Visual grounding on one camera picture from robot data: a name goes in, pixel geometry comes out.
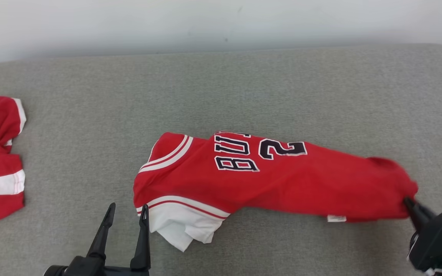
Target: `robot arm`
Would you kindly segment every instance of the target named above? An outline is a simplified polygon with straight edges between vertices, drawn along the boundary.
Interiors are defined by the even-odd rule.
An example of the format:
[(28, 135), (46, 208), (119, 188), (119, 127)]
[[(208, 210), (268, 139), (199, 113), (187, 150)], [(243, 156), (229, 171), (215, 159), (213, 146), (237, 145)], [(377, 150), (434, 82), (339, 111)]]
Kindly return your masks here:
[(151, 257), (149, 250), (149, 212), (148, 206), (142, 206), (139, 220), (140, 233), (137, 239), (135, 255), (130, 260), (130, 267), (105, 266), (105, 245), (109, 228), (114, 222), (115, 203), (110, 204), (95, 239), (91, 243), (86, 257), (76, 256), (69, 266), (51, 266), (44, 276), (149, 276)]
[(404, 204), (416, 229), (407, 260), (428, 276), (442, 276), (442, 213), (435, 215), (409, 198), (404, 199)]

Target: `printed number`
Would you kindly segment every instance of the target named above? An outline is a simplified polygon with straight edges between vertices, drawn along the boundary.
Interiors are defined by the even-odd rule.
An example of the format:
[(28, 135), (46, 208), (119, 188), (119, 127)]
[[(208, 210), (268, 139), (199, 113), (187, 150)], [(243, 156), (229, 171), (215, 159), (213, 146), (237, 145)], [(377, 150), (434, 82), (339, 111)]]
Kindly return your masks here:
[(263, 159), (273, 160), (274, 155), (270, 153), (270, 149), (274, 149), (274, 152), (277, 155), (286, 155), (286, 156), (298, 156), (298, 155), (306, 155), (307, 149), (305, 148), (305, 143), (303, 142), (294, 142), (294, 143), (286, 143), (287, 149), (282, 147), (281, 142), (271, 139), (263, 139), (259, 144), (259, 155)]
[(250, 155), (248, 142), (214, 135), (214, 151)]
[(216, 156), (216, 165), (220, 171), (259, 171), (252, 159)]

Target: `white stripe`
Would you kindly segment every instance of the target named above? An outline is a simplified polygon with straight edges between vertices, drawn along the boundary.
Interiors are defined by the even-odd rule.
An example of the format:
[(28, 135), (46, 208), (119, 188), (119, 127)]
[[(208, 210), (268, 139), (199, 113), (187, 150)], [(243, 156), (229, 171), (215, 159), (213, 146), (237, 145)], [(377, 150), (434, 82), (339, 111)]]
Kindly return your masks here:
[(148, 157), (148, 162), (151, 162), (151, 155), (153, 155), (153, 149), (156, 146), (156, 143), (158, 143), (159, 139), (156, 140), (155, 144), (153, 145), (153, 147), (151, 148), (151, 152), (149, 153), (149, 157)]
[(178, 145), (178, 147), (176, 148), (176, 149), (174, 149), (172, 152), (170, 152), (168, 155), (165, 155), (165, 156), (163, 156), (163, 157), (161, 157), (161, 158), (158, 158), (158, 159), (156, 159), (156, 160), (153, 160), (153, 161), (149, 161), (149, 162), (147, 162), (146, 164), (144, 164), (144, 165), (142, 165), (141, 166), (141, 168), (140, 168), (140, 171), (141, 171), (141, 169), (144, 167), (144, 166), (149, 166), (149, 165), (151, 165), (151, 164), (156, 164), (156, 163), (158, 163), (158, 162), (161, 162), (161, 161), (163, 161), (163, 160), (165, 160), (165, 159), (167, 159), (167, 158), (170, 158), (172, 155), (174, 155), (175, 153), (177, 153), (181, 148), (182, 148), (182, 146), (185, 144), (185, 141), (187, 140), (187, 135), (184, 135), (184, 139), (182, 140), (182, 142)]
[(146, 165), (145, 164), (145, 165), (143, 165), (141, 167), (141, 169), (139, 170), (139, 173), (142, 173), (144, 171), (154, 171), (156, 169), (165, 168), (165, 167), (170, 166), (171, 164), (175, 163), (177, 160), (179, 160), (182, 156), (185, 155), (185, 153), (187, 152), (187, 150), (189, 149), (189, 147), (192, 144), (192, 140), (193, 140), (193, 138), (189, 137), (187, 139), (187, 142), (185, 143), (185, 146), (182, 148), (182, 150), (179, 151), (177, 154), (175, 154), (172, 158), (170, 158), (170, 159), (168, 159), (168, 160), (166, 160), (164, 162), (157, 163), (157, 164), (154, 164), (155, 161), (150, 162), (150, 163), (152, 163), (154, 165), (147, 166), (147, 167), (144, 167)]
[(23, 105), (21, 105), (20, 99), (15, 99), (15, 98), (12, 99), (15, 101), (16, 107), (18, 108), (18, 115), (20, 117), (20, 132), (18, 134), (20, 134), (21, 131), (23, 131), (23, 126), (26, 122), (25, 111), (23, 110)]
[[(171, 195), (167, 195), (167, 196), (158, 197), (157, 199), (153, 199), (152, 201), (148, 202), (147, 204), (148, 204), (148, 206), (152, 206), (152, 205), (154, 205), (156, 203), (160, 203), (162, 201), (170, 201), (170, 200), (179, 201), (179, 202), (183, 202), (183, 203), (189, 204), (190, 206), (197, 207), (197, 208), (199, 208), (201, 210), (204, 210), (204, 211), (207, 211), (207, 212), (209, 212), (211, 214), (219, 215), (220, 217), (225, 217), (226, 218), (226, 217), (228, 217), (230, 215), (230, 213), (227, 213), (227, 212), (225, 212), (223, 210), (219, 210), (216, 207), (204, 204), (202, 202), (199, 202), (199, 201), (196, 201), (196, 200), (193, 200), (193, 199), (188, 199), (186, 197), (176, 196), (176, 195), (174, 195), (174, 196), (173, 195), (172, 196)], [(141, 208), (136, 208), (137, 212), (140, 212), (141, 210), (142, 210), (142, 207)]]
[(23, 170), (14, 174), (0, 176), (0, 195), (19, 194), (25, 188), (25, 173)]
[(209, 218), (209, 219), (211, 219), (211, 220), (220, 220), (220, 221), (223, 221), (223, 220), (226, 220), (226, 218), (227, 218), (227, 217), (224, 217), (224, 218), (214, 217), (214, 216), (212, 216), (212, 215), (209, 215), (208, 213), (204, 213), (204, 212), (199, 211), (199, 210), (197, 210), (197, 209), (190, 208), (189, 206), (186, 206), (186, 205), (183, 205), (183, 204), (178, 204), (178, 203), (175, 203), (175, 202), (166, 202), (166, 203), (162, 203), (162, 204), (157, 205), (156, 207), (152, 208), (151, 210), (149, 210), (149, 218), (151, 219), (152, 217), (154, 217), (154, 213), (161, 212), (161, 211), (163, 211), (163, 210), (165, 210), (165, 209), (166, 209), (166, 210), (170, 210), (169, 213), (173, 213), (172, 210), (179, 210), (179, 208), (187, 209), (187, 210), (189, 210), (189, 211), (191, 211), (191, 212), (194, 212), (194, 213), (196, 213), (196, 214), (198, 214), (198, 215), (202, 215), (203, 217), (207, 217), (207, 218)]

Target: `gray couch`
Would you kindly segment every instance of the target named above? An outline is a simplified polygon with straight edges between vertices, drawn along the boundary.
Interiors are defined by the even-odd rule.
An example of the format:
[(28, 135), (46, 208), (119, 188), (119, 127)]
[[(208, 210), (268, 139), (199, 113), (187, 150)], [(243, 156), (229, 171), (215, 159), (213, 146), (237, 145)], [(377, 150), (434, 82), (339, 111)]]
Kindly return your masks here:
[[(116, 202), (107, 264), (139, 232), (132, 185), (165, 131), (306, 140), (402, 164), (442, 211), (442, 46), (37, 59), (0, 64), (0, 95), (27, 123), (13, 142), (26, 206), (0, 220), (0, 276), (42, 275), (84, 255)], [(408, 220), (327, 223), (245, 208), (181, 253), (151, 235), (153, 276), (416, 275)]]

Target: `clothing tag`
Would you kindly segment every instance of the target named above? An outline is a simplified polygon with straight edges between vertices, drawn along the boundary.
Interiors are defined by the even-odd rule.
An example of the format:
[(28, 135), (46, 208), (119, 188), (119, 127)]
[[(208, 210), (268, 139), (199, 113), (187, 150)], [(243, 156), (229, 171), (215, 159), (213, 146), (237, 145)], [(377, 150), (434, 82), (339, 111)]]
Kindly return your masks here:
[(327, 222), (346, 222), (347, 218), (343, 215), (327, 215)]

